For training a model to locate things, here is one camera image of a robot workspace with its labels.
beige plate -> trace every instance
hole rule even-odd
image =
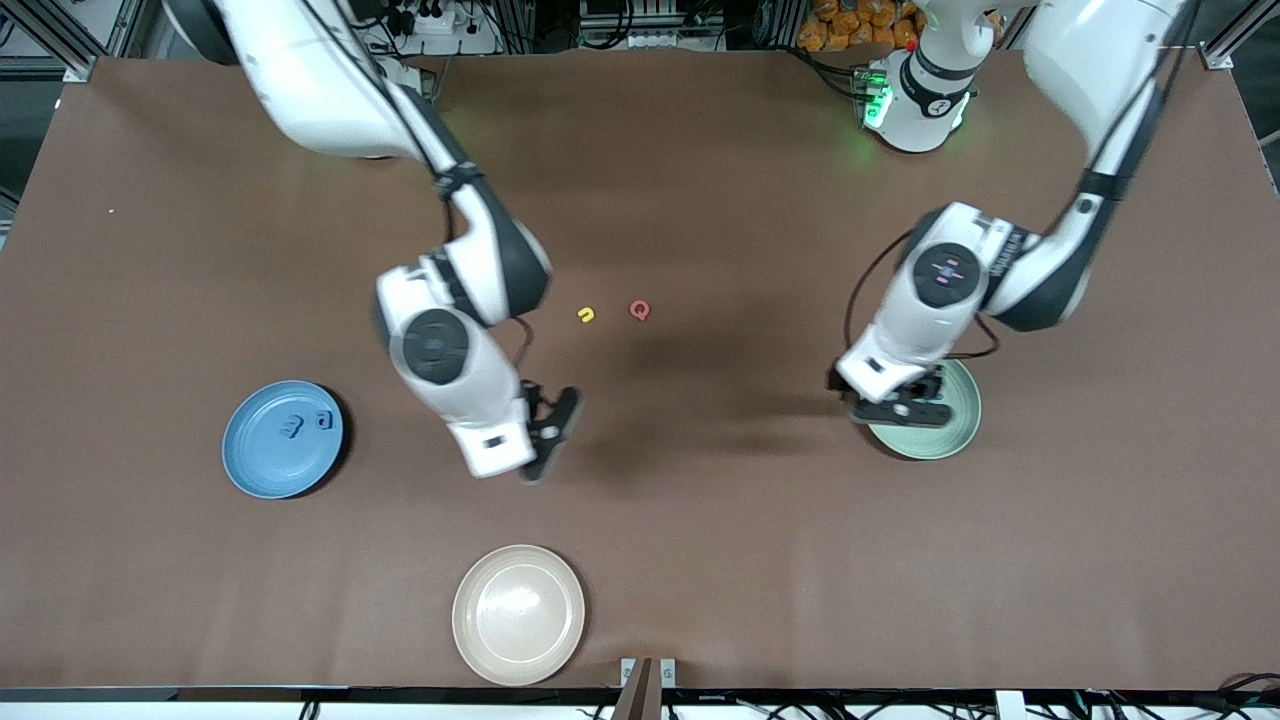
[[[462,660],[499,685],[554,675],[582,639],[586,601],[554,552],[513,544],[485,555],[453,598],[453,642]]]

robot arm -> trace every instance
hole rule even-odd
[[[960,202],[922,218],[873,323],[836,363],[847,383],[837,389],[860,398],[855,419],[913,424],[915,418],[890,418],[878,405],[924,378],[979,311],[1019,332],[1071,315],[1102,233],[1155,132],[1161,111],[1156,40],[1181,3],[1076,0],[1039,9],[1025,61],[1037,86],[1085,138],[1092,160],[1076,197],[1046,236]],[[924,418],[918,424],[936,423]]]
[[[580,410],[521,382],[489,327],[541,302],[550,263],[421,96],[384,81],[333,0],[166,0],[166,13],[210,59],[233,51],[280,131],[347,158],[420,160],[467,232],[378,278],[375,325],[392,365],[445,421],[475,477],[549,469]],[[538,419],[541,405],[550,413]]]

plate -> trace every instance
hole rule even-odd
[[[870,432],[886,447],[913,460],[942,460],[960,452],[978,434],[982,421],[982,395],[969,369],[959,360],[938,363],[942,397],[951,406],[951,420],[941,428],[904,428],[872,424]]]
[[[554,675],[582,639],[586,601],[554,552],[513,544],[485,555],[453,598],[453,642],[477,675],[531,685]]]
[[[236,409],[223,434],[223,468],[264,500],[311,489],[338,462],[346,438],[338,401],[305,380],[271,383]]]

brown table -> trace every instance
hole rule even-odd
[[[588,591],[549,685],[637,653],[704,687],[1280,665],[1280,204],[1229,74],[1188,61],[1076,318],[970,364],[969,450],[886,457],[823,389],[850,284],[920,214],[1068,200],[1078,135],[1018,55],[979,81],[906,156],[782,55],[454,63],[447,122],[556,263],[525,374],[588,397],[529,488],[471,479],[374,340],[374,278],[442,236],[426,173],[291,145],[236,68],[104,60],[0,256],[0,684],[483,684],[449,606],[517,542]],[[320,492],[256,501],[219,441],[282,378],[356,437]]]

green plate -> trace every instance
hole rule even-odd
[[[902,428],[868,425],[886,447],[913,460],[942,460],[960,452],[978,434],[982,420],[982,395],[978,383],[959,360],[938,363],[942,374],[942,397],[938,402],[951,406],[951,421],[941,428]]]

